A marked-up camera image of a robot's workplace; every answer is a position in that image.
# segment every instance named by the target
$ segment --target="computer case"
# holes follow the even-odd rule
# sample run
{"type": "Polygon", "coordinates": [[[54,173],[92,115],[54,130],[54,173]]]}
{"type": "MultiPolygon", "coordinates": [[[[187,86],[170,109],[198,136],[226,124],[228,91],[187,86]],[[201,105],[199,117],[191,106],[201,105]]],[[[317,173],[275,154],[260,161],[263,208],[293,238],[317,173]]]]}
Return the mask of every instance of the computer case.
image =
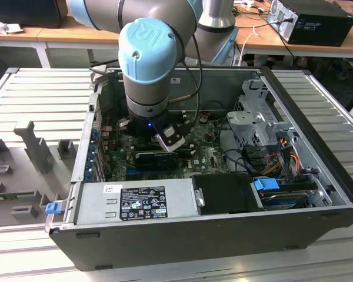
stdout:
{"type": "Polygon", "coordinates": [[[59,28],[68,13],[66,0],[0,0],[0,22],[59,28]]]}
{"type": "Polygon", "coordinates": [[[326,0],[273,0],[267,22],[289,44],[339,47],[353,26],[353,15],[326,0]],[[292,19],[292,22],[275,24],[292,19]]]}

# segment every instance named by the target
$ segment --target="white cable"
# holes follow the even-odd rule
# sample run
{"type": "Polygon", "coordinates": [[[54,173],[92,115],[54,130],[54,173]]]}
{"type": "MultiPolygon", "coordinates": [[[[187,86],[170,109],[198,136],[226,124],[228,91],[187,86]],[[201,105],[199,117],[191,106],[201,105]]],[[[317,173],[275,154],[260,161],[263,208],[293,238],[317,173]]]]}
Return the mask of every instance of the white cable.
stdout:
{"type": "MultiPolygon", "coordinates": [[[[270,22],[269,24],[264,25],[264,26],[273,25],[273,24],[275,24],[275,23],[278,24],[278,23],[280,23],[280,22],[279,22],[279,21],[270,22]]],[[[254,26],[252,27],[252,34],[250,34],[249,36],[247,36],[245,42],[243,43],[242,51],[241,51],[241,54],[240,54],[241,58],[239,59],[238,66],[241,66],[241,65],[242,65],[242,61],[243,61],[243,55],[242,55],[242,54],[243,54],[243,51],[244,51],[244,49],[245,49],[247,40],[248,40],[252,35],[260,36],[260,34],[258,34],[258,33],[256,32],[255,28],[257,28],[257,27],[261,27],[261,28],[262,28],[262,27],[264,27],[264,26],[257,26],[257,25],[254,25],[254,26]]]]}
{"type": "Polygon", "coordinates": [[[252,30],[253,30],[254,32],[253,32],[252,34],[250,34],[249,36],[247,36],[245,42],[243,43],[243,47],[242,47],[242,51],[241,51],[241,57],[240,57],[240,59],[239,59],[238,66],[241,66],[241,65],[242,65],[242,61],[243,61],[243,55],[242,55],[242,54],[243,54],[243,51],[244,51],[244,49],[245,49],[247,40],[249,40],[252,35],[260,36],[260,34],[258,34],[258,33],[255,31],[255,26],[252,27],[252,30]]]}

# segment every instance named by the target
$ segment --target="ur logo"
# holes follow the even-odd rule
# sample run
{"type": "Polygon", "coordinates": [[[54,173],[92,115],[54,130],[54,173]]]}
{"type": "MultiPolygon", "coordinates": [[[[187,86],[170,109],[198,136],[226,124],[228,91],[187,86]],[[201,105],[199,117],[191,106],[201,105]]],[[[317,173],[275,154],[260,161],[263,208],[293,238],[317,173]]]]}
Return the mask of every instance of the ur logo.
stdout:
{"type": "Polygon", "coordinates": [[[137,39],[147,41],[149,46],[154,46],[158,41],[163,31],[156,26],[142,22],[135,32],[137,39]]]}

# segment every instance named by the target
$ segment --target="workbench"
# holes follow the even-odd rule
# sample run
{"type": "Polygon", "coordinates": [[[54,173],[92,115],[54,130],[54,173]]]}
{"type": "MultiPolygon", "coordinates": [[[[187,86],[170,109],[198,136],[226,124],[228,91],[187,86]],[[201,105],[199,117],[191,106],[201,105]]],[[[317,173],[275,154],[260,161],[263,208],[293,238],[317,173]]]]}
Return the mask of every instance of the workbench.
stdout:
{"type": "MultiPolygon", "coordinates": [[[[352,11],[353,2],[337,1],[346,11],[352,11]]],[[[269,2],[256,4],[268,9],[269,2]]],[[[263,25],[266,22],[258,15],[240,15],[237,17],[236,26],[263,25]]],[[[258,28],[260,36],[252,36],[246,44],[246,53],[289,55],[277,33],[270,27],[258,28]]],[[[237,43],[242,46],[244,40],[252,29],[239,29],[237,43]]],[[[43,68],[50,68],[49,48],[87,49],[89,60],[94,61],[93,49],[117,49],[119,35],[107,31],[97,31],[77,23],[69,15],[61,28],[46,29],[25,27],[23,33],[13,33],[7,36],[0,35],[0,46],[34,48],[38,54],[43,68]]],[[[331,58],[353,58],[353,27],[341,47],[289,45],[295,56],[321,56],[331,58]]]]}

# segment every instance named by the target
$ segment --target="warning label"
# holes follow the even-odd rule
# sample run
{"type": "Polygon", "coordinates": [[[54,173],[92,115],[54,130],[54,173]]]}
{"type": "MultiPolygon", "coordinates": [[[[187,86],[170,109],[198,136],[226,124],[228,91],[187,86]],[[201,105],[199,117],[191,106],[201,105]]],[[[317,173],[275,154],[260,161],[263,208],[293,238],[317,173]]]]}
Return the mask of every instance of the warning label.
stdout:
{"type": "Polygon", "coordinates": [[[120,219],[161,219],[167,217],[165,187],[121,189],[120,219]]]}

